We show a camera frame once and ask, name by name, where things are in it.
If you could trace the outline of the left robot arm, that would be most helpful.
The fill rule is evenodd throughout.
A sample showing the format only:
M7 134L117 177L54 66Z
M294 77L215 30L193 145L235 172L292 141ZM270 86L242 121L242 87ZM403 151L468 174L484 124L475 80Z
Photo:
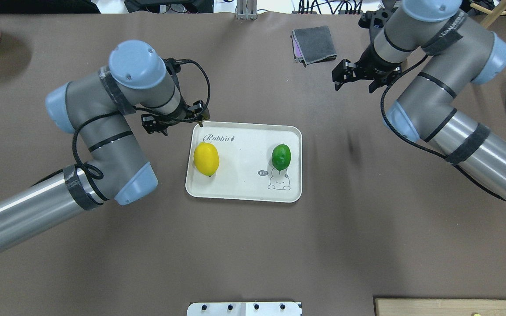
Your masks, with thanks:
M185 102L177 74L191 59L162 58L148 43L127 40L107 63L46 96L50 118L72 135L74 163L0 202L0 253L106 201L127 205L158 180L126 117L142 112L147 133L209 119L209 100Z

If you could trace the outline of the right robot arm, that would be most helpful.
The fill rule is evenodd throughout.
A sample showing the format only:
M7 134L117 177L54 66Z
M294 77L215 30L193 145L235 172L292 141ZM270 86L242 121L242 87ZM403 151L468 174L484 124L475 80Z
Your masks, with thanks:
M335 89L370 80L391 88L396 70L420 48L427 62L388 111L385 125L406 143L423 140L430 153L474 184L506 201L506 142L452 106L468 83L484 84L506 67L506 42L471 20L459 0L403 0L360 59L332 70Z

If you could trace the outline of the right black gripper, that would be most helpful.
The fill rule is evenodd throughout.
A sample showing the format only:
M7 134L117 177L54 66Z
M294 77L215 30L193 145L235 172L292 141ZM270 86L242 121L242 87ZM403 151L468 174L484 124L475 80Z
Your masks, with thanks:
M400 71L400 63L391 63L381 58L373 46L365 49L360 60L352 63L348 59L343 59L332 70L332 82L335 85L335 91L338 91L343 84L355 82L358 80L373 80L368 86L368 92L373 93L378 88L389 86Z

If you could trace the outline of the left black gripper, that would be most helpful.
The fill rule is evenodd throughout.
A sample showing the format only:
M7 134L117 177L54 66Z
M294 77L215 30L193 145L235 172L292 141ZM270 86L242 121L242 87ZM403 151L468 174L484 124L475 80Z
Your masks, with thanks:
M198 100L192 106L185 101L181 101L174 112L162 114L158 110L150 108L141 108L145 114L141 115L141 122L146 132L166 132L169 126L174 126L181 122L197 123L203 127L203 122L210 119L209 102Z

